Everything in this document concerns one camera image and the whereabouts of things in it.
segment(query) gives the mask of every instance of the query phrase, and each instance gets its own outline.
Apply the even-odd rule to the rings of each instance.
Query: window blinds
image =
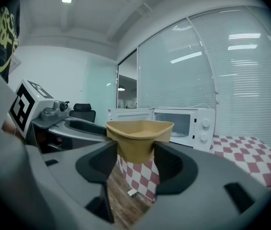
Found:
[[[246,8],[191,18],[219,87],[221,135],[256,136],[271,147],[271,35]]]
[[[210,65],[187,20],[166,28],[139,46],[139,71],[140,108],[199,104],[215,108]]]

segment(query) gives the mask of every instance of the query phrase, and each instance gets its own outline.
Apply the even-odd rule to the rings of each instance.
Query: wooden floor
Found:
[[[107,180],[107,192],[115,225],[119,229],[129,229],[153,205],[152,201],[139,193],[134,198],[130,197],[130,189],[121,171],[115,166]]]

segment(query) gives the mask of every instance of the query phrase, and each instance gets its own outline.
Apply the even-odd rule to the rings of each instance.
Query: table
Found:
[[[231,160],[271,189],[271,148],[256,137],[214,135],[210,153]],[[154,200],[155,188],[160,180],[153,159],[143,164],[133,164],[118,156],[117,166],[132,188]]]

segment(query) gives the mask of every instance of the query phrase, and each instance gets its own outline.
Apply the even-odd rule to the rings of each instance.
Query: microwave control knob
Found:
[[[205,119],[202,121],[202,126],[204,126],[205,128],[209,127],[209,126],[210,126],[210,121],[209,121],[209,119],[205,118]]]
[[[202,134],[200,135],[200,139],[201,139],[202,142],[207,141],[207,139],[208,139],[207,134],[206,134],[206,133],[202,133]]]

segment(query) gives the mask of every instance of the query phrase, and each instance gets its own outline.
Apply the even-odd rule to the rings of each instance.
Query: white microwave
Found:
[[[108,121],[156,120],[174,123],[170,141],[197,150],[209,151],[215,128],[215,110],[181,109],[109,109]]]

